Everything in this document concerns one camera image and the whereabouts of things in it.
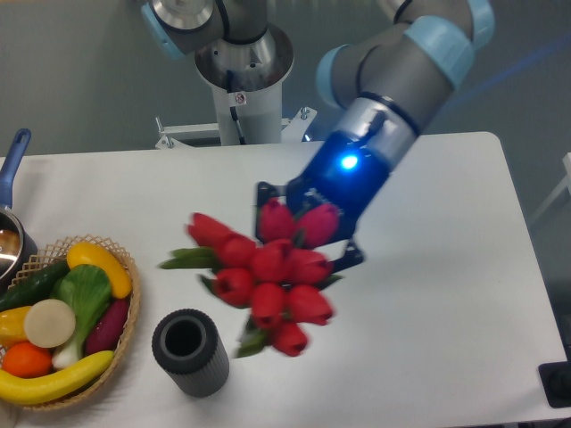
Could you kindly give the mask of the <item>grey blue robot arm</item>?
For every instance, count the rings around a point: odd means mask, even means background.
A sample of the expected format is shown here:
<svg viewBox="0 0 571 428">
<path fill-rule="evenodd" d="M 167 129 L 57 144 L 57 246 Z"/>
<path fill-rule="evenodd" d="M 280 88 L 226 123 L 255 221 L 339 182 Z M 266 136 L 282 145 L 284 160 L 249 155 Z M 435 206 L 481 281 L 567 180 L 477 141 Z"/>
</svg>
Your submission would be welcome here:
<svg viewBox="0 0 571 428">
<path fill-rule="evenodd" d="M 363 260 L 360 216 L 468 74 L 494 32 L 486 1 L 385 1 L 393 24 L 319 62 L 316 86 L 343 116 L 302 173 L 257 186 L 255 235 L 290 232 L 301 246 L 345 242 L 335 271 Z M 278 143 L 282 84 L 294 63 L 263 1 L 148 1 L 142 15 L 161 49 L 193 55 L 210 86 L 224 145 Z"/>
</svg>

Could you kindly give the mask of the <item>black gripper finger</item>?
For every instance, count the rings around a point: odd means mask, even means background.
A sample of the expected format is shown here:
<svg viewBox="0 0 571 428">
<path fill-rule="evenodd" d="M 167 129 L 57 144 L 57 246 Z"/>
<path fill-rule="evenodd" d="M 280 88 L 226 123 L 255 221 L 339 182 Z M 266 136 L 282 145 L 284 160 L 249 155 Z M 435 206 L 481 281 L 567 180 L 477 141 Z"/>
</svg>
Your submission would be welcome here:
<svg viewBox="0 0 571 428">
<path fill-rule="evenodd" d="M 354 239 L 349 239 L 344 246 L 343 254 L 332 261 L 333 273 L 344 271 L 348 268 L 353 268 L 364 262 L 364 253 L 355 242 Z"/>
<path fill-rule="evenodd" d="M 281 196 L 277 187 L 266 182 L 257 184 L 254 232 L 262 243 L 290 237 L 290 210 Z"/>
</svg>

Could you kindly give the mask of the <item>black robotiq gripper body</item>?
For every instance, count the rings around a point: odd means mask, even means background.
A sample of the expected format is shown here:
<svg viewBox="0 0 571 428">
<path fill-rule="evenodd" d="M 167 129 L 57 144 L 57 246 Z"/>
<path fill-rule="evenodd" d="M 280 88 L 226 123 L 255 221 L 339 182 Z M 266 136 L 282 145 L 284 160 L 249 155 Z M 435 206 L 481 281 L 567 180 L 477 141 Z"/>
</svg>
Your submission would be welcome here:
<svg viewBox="0 0 571 428">
<path fill-rule="evenodd" d="M 365 136 L 353 142 L 335 131 L 304 171 L 286 185 L 286 205 L 294 214 L 324 203 L 339 209 L 338 228 L 330 243 L 352 238 L 360 216 L 392 172 L 389 161 L 368 147 L 371 140 Z"/>
</svg>

